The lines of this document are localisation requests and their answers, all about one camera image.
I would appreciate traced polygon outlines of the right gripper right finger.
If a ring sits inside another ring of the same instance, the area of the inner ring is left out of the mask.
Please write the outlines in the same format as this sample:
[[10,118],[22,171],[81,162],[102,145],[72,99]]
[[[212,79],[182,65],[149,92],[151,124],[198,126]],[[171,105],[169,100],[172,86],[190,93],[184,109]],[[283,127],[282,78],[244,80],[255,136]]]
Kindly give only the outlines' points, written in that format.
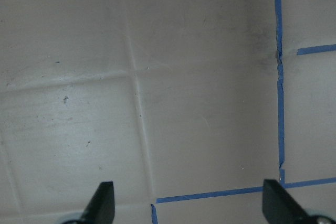
[[269,224],[335,224],[330,217],[308,214],[274,179],[265,179],[262,188],[262,212]]

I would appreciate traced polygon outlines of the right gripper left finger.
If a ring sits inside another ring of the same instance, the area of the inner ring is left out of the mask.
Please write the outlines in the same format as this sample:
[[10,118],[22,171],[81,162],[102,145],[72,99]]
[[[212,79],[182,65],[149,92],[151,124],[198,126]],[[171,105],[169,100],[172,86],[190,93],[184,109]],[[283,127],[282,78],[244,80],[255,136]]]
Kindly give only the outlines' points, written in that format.
[[115,218],[115,197],[113,181],[101,182],[93,197],[78,219],[63,223],[112,224]]

